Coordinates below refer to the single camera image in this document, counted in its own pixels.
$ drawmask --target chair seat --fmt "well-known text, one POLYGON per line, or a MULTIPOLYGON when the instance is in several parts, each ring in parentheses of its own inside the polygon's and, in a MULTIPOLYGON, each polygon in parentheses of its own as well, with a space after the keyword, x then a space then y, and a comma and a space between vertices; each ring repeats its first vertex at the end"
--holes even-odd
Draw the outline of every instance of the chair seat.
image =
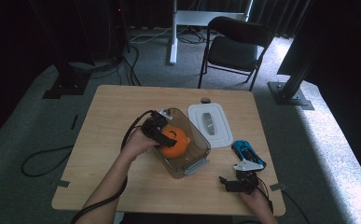
POLYGON ((207 60, 214 65, 252 71, 257 67, 257 46, 217 36, 210 47, 207 60))

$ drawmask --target container lid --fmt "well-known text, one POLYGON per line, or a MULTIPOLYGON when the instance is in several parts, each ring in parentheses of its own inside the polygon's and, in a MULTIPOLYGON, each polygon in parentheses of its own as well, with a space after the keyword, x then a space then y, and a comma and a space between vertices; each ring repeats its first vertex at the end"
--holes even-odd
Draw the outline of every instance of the container lid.
POLYGON ((210 143, 211 148, 232 144, 232 131, 220 104, 190 105, 188 118, 210 143))

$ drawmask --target gray floor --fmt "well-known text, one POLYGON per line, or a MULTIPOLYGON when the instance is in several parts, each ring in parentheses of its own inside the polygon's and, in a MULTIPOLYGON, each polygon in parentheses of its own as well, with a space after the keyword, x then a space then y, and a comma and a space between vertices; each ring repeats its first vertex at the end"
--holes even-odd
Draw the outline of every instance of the gray floor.
MULTIPOLYGON (((169 44, 164 38, 134 43, 140 52, 135 74, 144 86, 196 88, 203 45, 179 42, 177 64, 172 66, 169 44)), ((289 186, 286 192, 312 223, 361 223, 361 168, 318 88, 307 82, 301 85, 314 110, 277 105, 268 88, 268 82, 288 80, 276 72, 290 45, 291 40, 274 39, 253 90, 279 181, 289 186)), ((136 51, 132 49, 126 58, 134 62, 136 51)), ((21 164, 39 150, 73 145, 96 88, 129 84, 125 67, 94 74, 84 95, 60 100, 42 99, 57 76, 53 66, 35 79, 0 131, 0 223, 69 223, 75 211, 56 211, 50 206, 55 193, 52 183, 61 178, 65 164, 37 178, 22 175, 21 164), (78 120, 72 128, 75 115, 78 120)), ((205 76, 202 87, 248 90, 242 81, 243 77, 214 71, 205 76)), ((69 150, 36 158, 27 169, 45 171, 69 150)), ((286 213, 278 217, 279 222, 306 223, 297 207, 284 198, 286 213)), ((233 219, 238 223, 253 218, 233 219)))

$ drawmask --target white desk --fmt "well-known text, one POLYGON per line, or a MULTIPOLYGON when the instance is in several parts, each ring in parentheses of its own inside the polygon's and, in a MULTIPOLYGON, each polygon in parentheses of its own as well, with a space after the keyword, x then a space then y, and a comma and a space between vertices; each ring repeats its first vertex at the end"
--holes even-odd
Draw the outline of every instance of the white desk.
POLYGON ((207 26, 209 21, 218 16, 226 16, 240 21, 247 21, 253 0, 249 0, 244 13, 235 12, 212 12, 212 11, 185 11, 177 10, 177 0, 174 0, 174 24, 171 47, 170 64, 176 64, 177 60, 177 25, 207 26))

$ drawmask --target dark background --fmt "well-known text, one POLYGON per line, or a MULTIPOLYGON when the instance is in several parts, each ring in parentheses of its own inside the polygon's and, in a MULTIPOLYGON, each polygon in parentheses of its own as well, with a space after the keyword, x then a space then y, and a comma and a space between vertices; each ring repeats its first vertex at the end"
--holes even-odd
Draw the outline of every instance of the dark background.
MULTIPOLYGON (((89 1, 77 1, 80 11, 72 2, 48 5, 46 11, 64 58, 90 63, 118 53, 123 46, 108 46, 118 44, 121 24, 118 17, 110 15, 114 11, 102 9, 107 2, 94 1, 91 5, 89 1), (115 28, 110 30, 111 40, 103 34, 110 20, 111 28, 115 28)), ((187 9, 192 1, 180 2, 179 8, 187 9)), ((238 2, 208 1, 201 6, 237 11, 245 1, 238 2)), ((361 164, 361 1, 315 0, 312 7, 308 7, 312 1, 258 2, 251 21, 268 23, 279 36, 296 36, 280 74, 296 75, 308 53, 317 47, 317 57, 306 79, 319 87, 361 164)), ((126 2, 123 12, 127 25, 152 29, 171 26, 172 7, 172 1, 167 0, 133 0, 126 2)), ((28 1, 0 1, 0 128, 35 77, 53 64, 48 42, 28 1)))

